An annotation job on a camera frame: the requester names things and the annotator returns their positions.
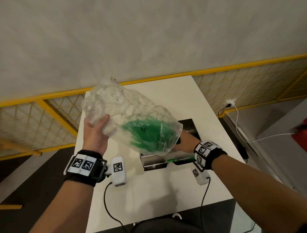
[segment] wire mesh panel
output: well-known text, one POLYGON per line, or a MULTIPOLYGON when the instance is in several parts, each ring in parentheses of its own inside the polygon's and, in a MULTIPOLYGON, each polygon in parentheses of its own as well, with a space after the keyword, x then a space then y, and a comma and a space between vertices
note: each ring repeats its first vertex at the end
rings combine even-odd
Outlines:
POLYGON ((79 128, 82 108, 81 102, 85 94, 65 96, 47 100, 73 127, 79 128))
POLYGON ((304 76, 283 98, 307 95, 307 75, 304 76))
POLYGON ((228 99, 236 99, 237 107, 275 100, 306 68, 304 58, 193 78, 217 114, 228 99))
MULTIPOLYGON (((74 136, 35 102, 0 108, 0 136, 32 150, 76 142, 74 136)), ((12 154, 12 150, 0 150, 0 156, 8 153, 12 154)))

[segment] white cable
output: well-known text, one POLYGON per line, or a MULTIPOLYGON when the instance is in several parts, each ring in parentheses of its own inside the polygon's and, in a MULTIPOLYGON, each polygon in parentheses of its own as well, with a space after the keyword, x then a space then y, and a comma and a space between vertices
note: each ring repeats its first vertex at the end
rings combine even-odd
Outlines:
MULTIPOLYGON (((238 135, 240 136, 240 138, 241 138, 243 141, 245 141, 245 140, 241 137, 241 135, 240 135, 240 133, 239 133, 239 131, 238 131, 237 122, 238 122, 238 118, 239 118, 239 111, 238 111, 238 109, 237 109, 237 107, 236 107, 235 105, 234 105, 234 107, 235 107, 236 110, 237 110, 237 120, 235 121, 235 129, 237 130, 237 133, 238 133, 238 135)), ((295 133, 281 133, 281 134, 276 134, 276 135, 272 135, 272 136, 268 136, 268 137, 274 137, 274 136, 286 135, 286 134, 295 134, 295 133)))

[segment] red object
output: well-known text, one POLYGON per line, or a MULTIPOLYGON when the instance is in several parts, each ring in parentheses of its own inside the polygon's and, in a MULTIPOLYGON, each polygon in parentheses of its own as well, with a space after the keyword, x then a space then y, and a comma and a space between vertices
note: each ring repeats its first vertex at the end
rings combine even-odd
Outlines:
POLYGON ((307 118, 303 124, 297 127, 297 132, 292 134, 292 138, 307 152, 307 118))

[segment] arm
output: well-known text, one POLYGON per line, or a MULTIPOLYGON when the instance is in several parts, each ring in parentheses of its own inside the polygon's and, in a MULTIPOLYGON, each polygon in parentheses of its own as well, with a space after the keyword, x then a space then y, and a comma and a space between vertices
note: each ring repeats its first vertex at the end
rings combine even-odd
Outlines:
MULTIPOLYGON (((200 141, 187 132, 176 149, 193 152, 200 141)), ((238 160, 221 155, 212 162, 240 207, 267 233, 296 232, 307 223, 307 200, 272 177, 238 160)))
MULTIPOLYGON (((95 127, 84 120, 84 150, 103 155, 107 149, 108 137, 101 133, 110 116, 106 115, 95 127)), ((94 187, 67 180, 35 223, 30 233, 84 233, 94 187)))

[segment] yellow railing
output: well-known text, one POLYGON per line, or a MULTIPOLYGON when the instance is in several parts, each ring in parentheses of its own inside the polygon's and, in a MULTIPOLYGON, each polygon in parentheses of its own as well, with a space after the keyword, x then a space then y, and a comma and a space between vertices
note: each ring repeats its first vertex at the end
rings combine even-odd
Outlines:
MULTIPOLYGON (((225 106, 226 99, 236 98, 238 109, 244 109, 307 97, 307 54, 146 78, 121 85, 186 75, 193 76, 216 114, 225 106)), ((91 88, 82 88, 0 102, 0 160, 75 146, 82 112, 80 105, 89 90, 91 88), (16 154, 12 149, 23 152, 16 154)), ((231 111, 233 109, 224 110, 220 116, 231 111)))

